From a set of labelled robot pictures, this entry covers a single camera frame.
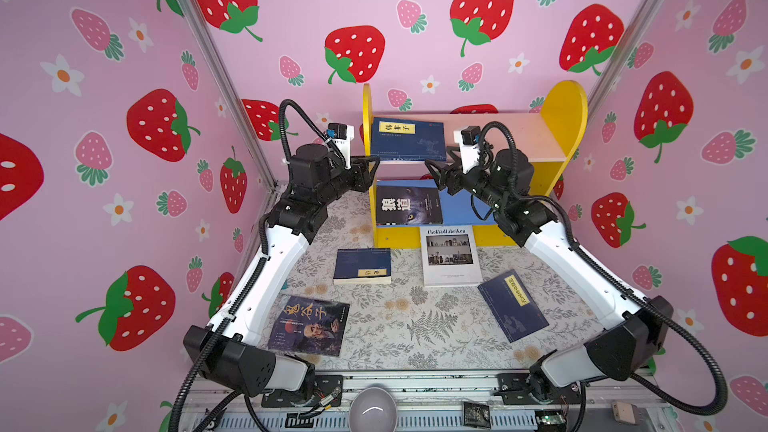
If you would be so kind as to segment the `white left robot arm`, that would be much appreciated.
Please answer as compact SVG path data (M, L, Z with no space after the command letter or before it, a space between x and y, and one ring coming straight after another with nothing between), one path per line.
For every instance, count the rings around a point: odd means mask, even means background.
M306 144L288 161L290 180L279 201L258 223L259 252L231 296L204 327L192 326L184 347L193 361L179 401L203 377L234 392L314 392L310 363L277 355L259 343L269 312L290 271L328 217L328 206L349 191L366 192L374 182L376 156L345 157L332 144Z

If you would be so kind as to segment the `black wolf cover book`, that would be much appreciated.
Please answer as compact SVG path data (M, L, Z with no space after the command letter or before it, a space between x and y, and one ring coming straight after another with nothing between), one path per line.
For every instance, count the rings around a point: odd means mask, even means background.
M376 224L422 226L443 223L440 194L436 188L378 186Z

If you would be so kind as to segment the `white photo cover book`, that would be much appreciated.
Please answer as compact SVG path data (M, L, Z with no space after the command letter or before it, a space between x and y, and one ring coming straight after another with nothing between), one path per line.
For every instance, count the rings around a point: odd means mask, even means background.
M472 226L420 228L425 287L474 287L482 282Z

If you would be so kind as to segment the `navy book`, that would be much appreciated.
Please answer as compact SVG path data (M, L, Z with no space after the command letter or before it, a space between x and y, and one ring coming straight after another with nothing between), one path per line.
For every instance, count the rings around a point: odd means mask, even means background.
M510 343L549 325L515 270L479 284L478 290Z

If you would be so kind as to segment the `blue book yellow label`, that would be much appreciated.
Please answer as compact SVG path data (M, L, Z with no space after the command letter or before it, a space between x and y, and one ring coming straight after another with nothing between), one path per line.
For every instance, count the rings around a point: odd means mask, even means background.
M370 155L382 161L444 161L446 142L440 122L376 117L371 127Z

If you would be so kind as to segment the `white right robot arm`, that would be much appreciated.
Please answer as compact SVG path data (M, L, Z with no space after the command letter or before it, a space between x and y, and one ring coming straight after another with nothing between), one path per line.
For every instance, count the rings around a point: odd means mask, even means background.
M509 182L497 185L481 167L469 172L460 160L425 163L439 190L466 191L489 206L499 229L545 262L595 313L597 335L549 353L529 369L528 390L540 401L576 382L629 379L663 346L671 315L664 299L649 299L629 286L575 240L570 219L546 196L519 194Z

